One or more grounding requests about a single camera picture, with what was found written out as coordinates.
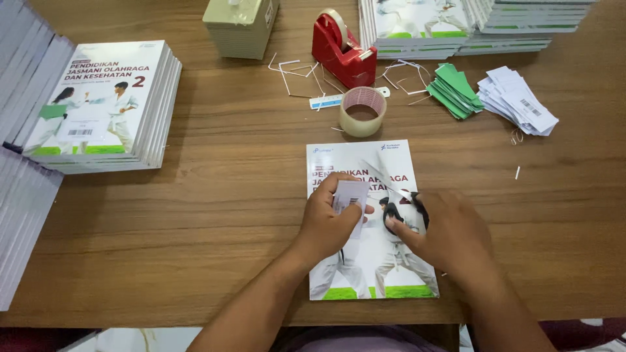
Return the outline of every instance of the tape roll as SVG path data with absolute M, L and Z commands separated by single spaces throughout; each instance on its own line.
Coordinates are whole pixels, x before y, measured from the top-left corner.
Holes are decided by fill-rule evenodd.
M 319 16 L 322 16 L 322 14 L 327 14 L 335 20 L 335 23 L 337 23 L 337 26 L 339 27 L 339 32 L 341 33 L 340 49 L 341 51 L 344 51 L 348 46 L 348 27 L 346 27 L 344 19 L 342 19 L 339 13 L 333 9 L 323 9 L 322 12 L 317 15 L 317 17 L 319 18 Z
M 359 121 L 348 115 L 346 110 L 353 105 L 366 105 L 374 109 L 378 117 L 369 121 Z M 350 136 L 368 137 L 381 127 L 387 111 L 387 101 L 381 92 L 370 87 L 355 87 L 344 94 L 339 106 L 339 125 Z

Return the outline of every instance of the ruler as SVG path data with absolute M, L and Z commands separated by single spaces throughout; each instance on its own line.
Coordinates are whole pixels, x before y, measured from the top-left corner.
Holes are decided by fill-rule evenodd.
M 385 98 L 389 98 L 389 95 L 391 94 L 389 88 L 387 87 L 376 88 L 376 90 L 381 92 L 382 96 L 384 96 Z M 343 94 L 337 94 L 324 96 L 322 98 L 311 98 L 309 99 L 309 105 L 311 107 L 311 110 L 317 110 L 318 108 L 329 108 L 331 106 L 339 106 L 343 97 Z

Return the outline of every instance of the hand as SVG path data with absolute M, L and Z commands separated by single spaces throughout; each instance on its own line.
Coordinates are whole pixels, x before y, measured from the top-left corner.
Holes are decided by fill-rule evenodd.
M 420 258 L 447 272 L 456 282 L 472 282 L 484 270 L 497 268 L 491 235 L 468 198 L 457 192 L 418 194 L 428 212 L 426 235 L 396 219 L 386 225 Z
M 291 245 L 311 268 L 339 252 L 361 219 L 361 204 L 351 204 L 339 215 L 332 209 L 332 195 L 337 190 L 339 180 L 358 181 L 346 173 L 333 172 L 328 175 L 309 197 L 300 232 Z M 366 205 L 365 213 L 374 213 L 374 208 Z

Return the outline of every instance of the beige box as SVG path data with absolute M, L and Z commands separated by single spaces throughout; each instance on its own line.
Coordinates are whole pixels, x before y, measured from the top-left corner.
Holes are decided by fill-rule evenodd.
M 280 0 L 211 0 L 202 21 L 223 58 L 263 58 Z

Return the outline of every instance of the red tape dispenser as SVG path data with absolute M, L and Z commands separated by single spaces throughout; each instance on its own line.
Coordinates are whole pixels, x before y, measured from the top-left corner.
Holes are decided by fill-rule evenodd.
M 319 13 L 311 53 L 349 89 L 369 86 L 376 79 L 376 48 L 363 50 L 333 9 Z

